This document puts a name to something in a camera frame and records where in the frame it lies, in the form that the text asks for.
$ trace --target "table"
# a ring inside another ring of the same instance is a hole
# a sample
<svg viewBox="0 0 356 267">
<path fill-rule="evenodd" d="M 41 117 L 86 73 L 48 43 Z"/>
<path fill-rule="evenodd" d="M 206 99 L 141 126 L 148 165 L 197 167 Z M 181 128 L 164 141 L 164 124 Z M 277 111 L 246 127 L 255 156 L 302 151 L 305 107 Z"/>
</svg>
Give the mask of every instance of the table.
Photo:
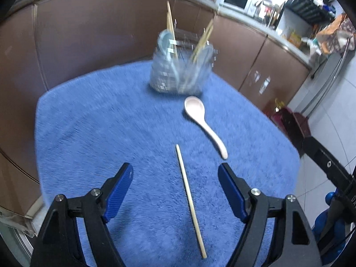
<svg viewBox="0 0 356 267">
<path fill-rule="evenodd" d="M 135 174 L 108 229 L 127 267 L 225 266 L 243 224 L 218 182 L 223 162 L 212 141 L 184 114 L 184 96 L 148 85 L 151 61 L 98 70 L 45 93 L 36 111 L 35 144 L 44 201 L 86 194 L 124 162 Z M 297 150 L 246 98 L 212 74 L 200 97 L 205 119 L 227 147 L 237 176 L 266 195 L 295 187 Z M 203 260 L 179 169 L 179 144 L 208 258 Z M 87 264 L 95 266 L 78 220 Z M 267 255 L 268 222 L 257 264 Z"/>
</svg>

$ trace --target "ceramic spoon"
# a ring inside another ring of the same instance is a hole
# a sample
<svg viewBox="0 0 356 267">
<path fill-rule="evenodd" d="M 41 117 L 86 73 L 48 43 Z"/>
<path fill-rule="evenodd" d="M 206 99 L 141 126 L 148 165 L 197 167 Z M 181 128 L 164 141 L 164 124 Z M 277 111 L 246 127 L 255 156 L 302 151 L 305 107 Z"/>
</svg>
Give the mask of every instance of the ceramic spoon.
<svg viewBox="0 0 356 267">
<path fill-rule="evenodd" d="M 209 125 L 205 122 L 205 108 L 202 101 L 195 97 L 189 96 L 184 101 L 184 109 L 186 113 L 204 129 L 211 138 L 216 142 L 219 147 L 221 157 L 223 159 L 227 159 L 227 149 L 221 139 L 217 136 L 217 134 L 209 127 Z"/>
</svg>

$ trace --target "wooden chopstick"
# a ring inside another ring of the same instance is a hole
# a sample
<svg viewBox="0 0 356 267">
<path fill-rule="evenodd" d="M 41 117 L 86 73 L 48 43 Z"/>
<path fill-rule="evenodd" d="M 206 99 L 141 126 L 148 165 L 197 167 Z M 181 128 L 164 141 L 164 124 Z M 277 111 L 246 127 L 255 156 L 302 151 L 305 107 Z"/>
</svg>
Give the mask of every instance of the wooden chopstick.
<svg viewBox="0 0 356 267">
<path fill-rule="evenodd" d="M 167 29 L 172 32 L 173 34 L 173 40 L 176 40 L 176 36 L 174 34 L 174 26 L 173 26 L 173 19 L 172 19 L 172 12 L 170 11 L 170 2 L 167 1 Z M 177 58 L 178 54 L 177 54 L 177 47 L 175 45 L 173 45 L 173 49 L 174 49 L 174 55 Z"/>
<path fill-rule="evenodd" d="M 196 58 L 200 52 L 200 50 L 204 47 L 204 45 L 206 44 L 206 42 L 209 40 L 209 37 L 212 33 L 212 30 L 214 28 L 213 26 L 213 22 L 214 22 L 214 19 L 211 19 L 208 26 L 205 28 L 205 32 L 204 34 L 202 35 L 202 37 L 200 38 L 198 44 L 196 45 L 194 51 L 193 51 L 193 54 L 192 56 L 190 57 L 190 59 L 195 62 L 196 61 Z"/>
<path fill-rule="evenodd" d="M 188 204 L 189 204 L 190 213 L 191 213 L 192 219 L 193 219 L 193 224 L 194 224 L 194 228 L 195 228 L 196 237 L 197 237 L 198 242 L 199 242 L 199 246 L 200 246 L 200 251 L 202 253 L 202 257 L 203 257 L 203 259 L 205 259 L 205 258 L 207 258 L 207 255 L 206 255 L 206 252 L 205 252 L 204 243 L 202 241 L 202 235 L 200 233 L 198 220 L 196 219 L 196 215 L 195 215 L 195 209 L 194 209 L 194 205 L 193 205 L 192 194 L 190 193 L 190 188 L 189 188 L 189 184 L 188 184 L 188 178 L 186 177 L 186 169 L 184 168 L 182 154 L 180 153 L 180 148 L 179 148 L 179 145 L 177 145 L 177 144 L 176 144 L 176 151 L 177 151 L 178 161 L 179 161 L 179 165 L 180 165 L 180 170 L 181 170 L 182 176 L 183 176 L 184 187 L 186 188 L 186 196 L 188 197 Z"/>
</svg>

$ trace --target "utensil holder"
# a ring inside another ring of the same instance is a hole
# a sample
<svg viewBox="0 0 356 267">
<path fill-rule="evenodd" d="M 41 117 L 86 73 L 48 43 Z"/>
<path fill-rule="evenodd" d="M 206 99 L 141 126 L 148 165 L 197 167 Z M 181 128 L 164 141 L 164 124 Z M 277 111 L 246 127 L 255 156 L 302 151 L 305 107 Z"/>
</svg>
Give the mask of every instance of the utensil holder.
<svg viewBox="0 0 356 267">
<path fill-rule="evenodd" d="M 209 78 L 217 51 L 207 41 L 195 60 L 191 59 L 200 37 L 197 34 L 175 29 L 175 40 L 169 40 L 169 48 L 158 45 L 153 55 L 150 85 L 161 93 L 199 95 Z"/>
</svg>

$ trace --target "kitchen cabinet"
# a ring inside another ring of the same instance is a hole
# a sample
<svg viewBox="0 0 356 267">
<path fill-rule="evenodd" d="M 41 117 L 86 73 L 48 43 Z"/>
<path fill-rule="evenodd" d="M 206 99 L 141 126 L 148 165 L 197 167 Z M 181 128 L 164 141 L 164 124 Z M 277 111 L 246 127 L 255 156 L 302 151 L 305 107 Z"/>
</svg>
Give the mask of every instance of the kitchen cabinet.
<svg viewBox="0 0 356 267">
<path fill-rule="evenodd" d="M 0 206 L 24 216 L 41 196 L 40 185 L 0 154 Z"/>
<path fill-rule="evenodd" d="M 46 87 L 36 54 L 33 17 L 34 6 L 27 6 L 0 26 L 0 149 L 38 180 L 34 118 Z"/>
<path fill-rule="evenodd" d="M 240 92 L 260 110 L 275 98 L 287 105 L 308 73 L 304 64 L 267 38 Z"/>
<path fill-rule="evenodd" d="M 216 16 L 210 42 L 218 50 L 213 71 L 239 90 L 266 35 L 235 20 Z"/>
<path fill-rule="evenodd" d="M 215 12 L 212 9 L 205 9 L 201 7 L 199 9 L 199 14 L 195 22 L 194 33 L 202 35 L 204 33 L 204 28 L 206 28 L 215 16 Z"/>
<path fill-rule="evenodd" d="M 177 21 L 177 28 L 194 32 L 194 26 L 199 14 L 199 6 L 184 0 L 175 0 L 172 10 L 173 22 Z"/>
<path fill-rule="evenodd" d="M 37 2 L 38 55 L 48 87 L 152 55 L 167 26 L 167 1 L 173 7 L 174 0 Z"/>
</svg>

